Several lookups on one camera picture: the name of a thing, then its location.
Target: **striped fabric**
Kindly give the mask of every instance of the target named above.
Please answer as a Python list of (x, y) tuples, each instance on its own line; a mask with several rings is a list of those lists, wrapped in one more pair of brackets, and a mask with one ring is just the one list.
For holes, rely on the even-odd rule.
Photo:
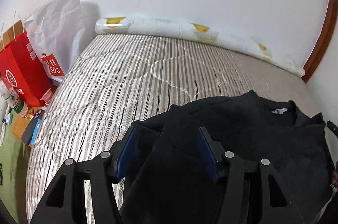
[[(253, 89), (275, 100), (294, 100), (316, 114), (303, 81), (261, 60), (192, 41), (146, 35), (99, 35), (55, 93), (33, 146), (27, 173), (27, 217), (67, 158), (92, 159), (120, 140), (133, 120), (210, 96)], [(114, 185), (120, 207), (123, 181)], [(90, 183), (88, 223), (94, 223)]]

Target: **wooden trim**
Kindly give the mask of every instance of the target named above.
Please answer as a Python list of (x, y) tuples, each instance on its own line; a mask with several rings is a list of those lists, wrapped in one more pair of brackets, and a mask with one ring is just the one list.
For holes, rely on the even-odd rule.
[(302, 77), (306, 83), (317, 69), (322, 60), (326, 49), (331, 41), (333, 31), (336, 27), (338, 6), (335, 0), (328, 0), (327, 12), (322, 28), (322, 32), (316, 42), (315, 47), (304, 65), (305, 75)]

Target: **mattress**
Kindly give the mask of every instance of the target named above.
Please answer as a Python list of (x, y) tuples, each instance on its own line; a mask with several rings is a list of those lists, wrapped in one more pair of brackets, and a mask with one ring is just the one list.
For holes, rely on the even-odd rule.
[[(249, 90), (293, 100), (308, 116), (318, 113), (301, 78), (250, 56), (176, 38), (98, 35), (60, 84), (38, 131), (26, 180), (28, 221), (67, 158), (94, 158), (122, 139), (133, 120), (165, 112), (171, 104)], [(122, 180), (113, 186), (119, 208), (123, 185)], [(91, 224), (88, 181), (85, 196)]]

